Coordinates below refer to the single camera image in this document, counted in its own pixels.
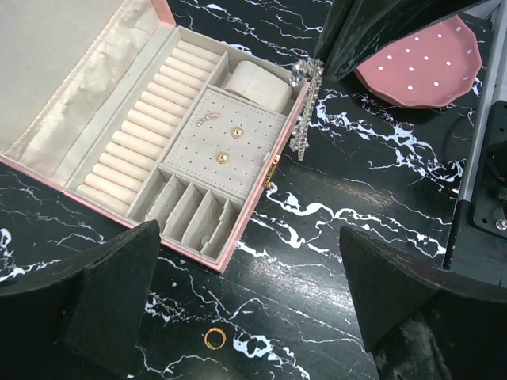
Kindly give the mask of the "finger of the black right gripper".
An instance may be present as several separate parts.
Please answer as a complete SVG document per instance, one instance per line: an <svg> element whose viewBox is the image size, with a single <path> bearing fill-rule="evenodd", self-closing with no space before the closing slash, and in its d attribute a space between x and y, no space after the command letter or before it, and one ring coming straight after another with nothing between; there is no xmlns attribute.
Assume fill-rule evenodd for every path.
<svg viewBox="0 0 507 380"><path fill-rule="evenodd" d="M323 77L338 81L397 40L480 5L475 0L337 0L313 58Z"/></svg>

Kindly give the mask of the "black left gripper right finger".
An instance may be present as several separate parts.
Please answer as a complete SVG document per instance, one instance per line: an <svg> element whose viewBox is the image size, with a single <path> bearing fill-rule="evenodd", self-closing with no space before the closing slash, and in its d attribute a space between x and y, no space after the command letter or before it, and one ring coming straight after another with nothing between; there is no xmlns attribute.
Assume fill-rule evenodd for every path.
<svg viewBox="0 0 507 380"><path fill-rule="evenodd" d="M340 250L381 379L504 379L506 289L450 272L351 227Z"/></svg>

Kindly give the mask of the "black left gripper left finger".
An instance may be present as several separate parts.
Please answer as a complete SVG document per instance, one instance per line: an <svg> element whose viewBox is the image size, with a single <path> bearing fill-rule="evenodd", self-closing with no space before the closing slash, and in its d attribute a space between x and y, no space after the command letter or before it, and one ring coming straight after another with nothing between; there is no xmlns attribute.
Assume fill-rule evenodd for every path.
<svg viewBox="0 0 507 380"><path fill-rule="evenodd" d="M1 282L3 379L124 379L160 248L143 222L103 245Z"/></svg>

